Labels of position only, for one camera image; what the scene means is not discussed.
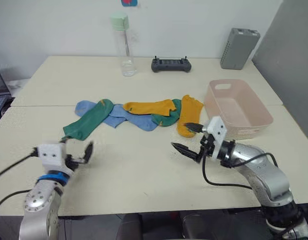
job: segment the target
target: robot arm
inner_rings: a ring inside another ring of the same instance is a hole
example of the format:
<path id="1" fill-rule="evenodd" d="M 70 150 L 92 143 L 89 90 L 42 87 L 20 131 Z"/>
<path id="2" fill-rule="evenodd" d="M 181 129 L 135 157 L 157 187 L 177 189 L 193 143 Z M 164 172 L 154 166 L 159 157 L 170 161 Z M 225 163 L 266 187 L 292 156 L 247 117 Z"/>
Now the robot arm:
<path id="1" fill-rule="evenodd" d="M 308 225 L 293 200 L 290 183 L 286 175 L 269 161 L 267 155 L 270 153 L 256 146 L 226 141 L 227 130 L 219 116 L 204 126 L 195 123 L 186 123 L 186 126 L 193 132 L 204 133 L 204 136 L 199 153 L 172 143 L 181 154 L 197 163 L 209 156 L 212 161 L 220 160 L 224 167 L 235 168 L 249 182 L 275 238 L 308 239 Z"/>
<path id="2" fill-rule="evenodd" d="M 20 225 L 20 240 L 56 240 L 58 238 L 58 211 L 64 186 L 79 164 L 89 162 L 93 152 L 91 142 L 83 158 L 73 159 L 66 154 L 65 142 L 41 144 L 38 157 L 46 174 L 39 177 L 23 203 L 24 218 Z"/>

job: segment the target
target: water bottle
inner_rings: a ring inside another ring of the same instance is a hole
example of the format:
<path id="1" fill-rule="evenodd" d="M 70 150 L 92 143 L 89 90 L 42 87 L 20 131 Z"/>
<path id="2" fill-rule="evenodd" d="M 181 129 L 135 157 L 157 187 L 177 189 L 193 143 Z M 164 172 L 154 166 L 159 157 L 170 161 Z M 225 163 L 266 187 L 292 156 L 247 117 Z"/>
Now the water bottle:
<path id="1" fill-rule="evenodd" d="M 129 17 L 124 12 L 116 12 L 110 16 L 114 31 L 117 56 L 123 76 L 130 77 L 136 73 L 129 38 Z"/>

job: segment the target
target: remote controller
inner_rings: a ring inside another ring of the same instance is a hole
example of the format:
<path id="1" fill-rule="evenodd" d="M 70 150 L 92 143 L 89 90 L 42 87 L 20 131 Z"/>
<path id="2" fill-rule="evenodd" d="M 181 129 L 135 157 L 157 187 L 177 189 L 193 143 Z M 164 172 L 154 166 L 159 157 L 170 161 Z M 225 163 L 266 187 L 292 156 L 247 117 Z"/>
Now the remote controller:
<path id="1" fill-rule="evenodd" d="M 152 60 L 151 65 L 152 71 L 157 73 L 159 71 L 184 71 L 188 73 L 192 65 L 190 64 L 187 57 L 177 59 L 159 59 L 155 56 Z"/>

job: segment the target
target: yellow sock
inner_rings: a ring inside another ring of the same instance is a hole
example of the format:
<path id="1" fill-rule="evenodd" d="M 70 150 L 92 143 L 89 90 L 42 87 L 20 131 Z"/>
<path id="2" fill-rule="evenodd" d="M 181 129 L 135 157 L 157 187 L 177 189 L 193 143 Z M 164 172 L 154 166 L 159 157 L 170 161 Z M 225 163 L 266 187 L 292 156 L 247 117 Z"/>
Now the yellow sock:
<path id="1" fill-rule="evenodd" d="M 200 122 L 200 114 L 203 107 L 203 103 L 198 100 L 195 100 L 194 97 L 185 95 L 182 98 L 181 102 L 180 117 L 177 123 L 177 131 L 180 135 L 186 138 L 192 138 L 195 136 L 194 132 L 191 132 L 184 125 L 186 123 L 195 123 Z"/>
<path id="2" fill-rule="evenodd" d="M 123 105 L 123 108 L 131 114 L 158 114 L 162 116 L 169 116 L 170 110 L 176 110 L 171 99 L 157 102 L 128 102 Z"/>

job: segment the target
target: table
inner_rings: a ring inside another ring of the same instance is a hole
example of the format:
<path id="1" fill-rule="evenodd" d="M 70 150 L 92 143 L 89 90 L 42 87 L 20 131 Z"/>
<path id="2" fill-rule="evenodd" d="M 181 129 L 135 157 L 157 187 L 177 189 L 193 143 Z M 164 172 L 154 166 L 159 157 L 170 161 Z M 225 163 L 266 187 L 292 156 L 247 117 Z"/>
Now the table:
<path id="1" fill-rule="evenodd" d="M 275 155 L 286 173 L 297 203 L 308 203 L 308 140 L 284 106 L 267 106 L 274 118 L 262 135 L 240 141 Z M 46 140 L 63 136 L 62 127 L 78 119 L 73 106 L 12 107 L 0 121 L 0 169 L 5 168 Z M 201 122 L 207 120 L 205 110 Z M 237 187 L 208 185 L 201 165 L 180 155 L 170 142 L 199 150 L 194 138 L 178 135 L 176 125 L 143 131 L 129 122 L 116 129 L 101 124 L 84 141 L 70 140 L 67 152 L 82 153 L 95 143 L 90 163 L 81 166 L 65 187 L 60 216 L 117 214 L 151 211 L 243 208 L 259 206 L 253 192 Z M 30 189 L 43 174 L 41 161 L 30 158 L 0 177 L 0 199 Z M 215 182 L 247 181 L 234 169 L 207 163 Z M 12 197 L 0 207 L 0 215 L 22 215 L 24 195 Z"/>
<path id="2" fill-rule="evenodd" d="M 138 73 L 125 77 L 115 57 L 50 56 L 12 106 L 75 106 L 81 100 L 97 102 L 106 98 L 114 103 L 155 102 L 186 94 L 203 101 L 209 82 L 215 79 L 242 79 L 265 105 L 282 105 L 250 60 L 243 70 L 222 69 L 219 59 L 189 60 L 190 73 L 154 73 L 151 58 L 136 57 Z"/>
<path id="3" fill-rule="evenodd" d="M 240 142 L 273 153 L 290 180 L 295 201 L 308 203 L 308 140 L 253 63 L 249 61 L 237 71 L 221 69 L 219 59 L 190 61 L 191 73 L 153 73 L 150 58 L 136 58 L 138 73 L 123 77 L 112 57 L 49 57 L 0 121 L 0 170 L 26 156 L 32 147 L 59 140 L 64 134 L 62 127 L 79 119 L 74 106 L 80 100 L 151 102 L 190 94 L 203 101 L 209 81 L 239 78 L 248 82 L 274 118 L 260 136 Z M 207 120 L 203 109 L 200 123 Z M 116 129 L 101 124 L 83 142 L 70 140 L 69 154 L 82 154 L 91 140 L 94 154 L 65 187 L 59 215 L 259 206 L 251 190 L 205 183 L 201 166 L 170 144 L 177 142 L 198 151 L 200 139 L 199 134 L 190 139 L 181 137 L 176 124 L 146 132 L 124 122 Z M 209 178 L 215 182 L 247 184 L 236 170 L 218 162 L 209 161 L 207 167 Z M 0 199 L 31 189 L 43 172 L 40 160 L 34 157 L 12 168 L 0 177 Z M 22 215 L 24 197 L 8 199 L 0 207 L 0 215 Z"/>

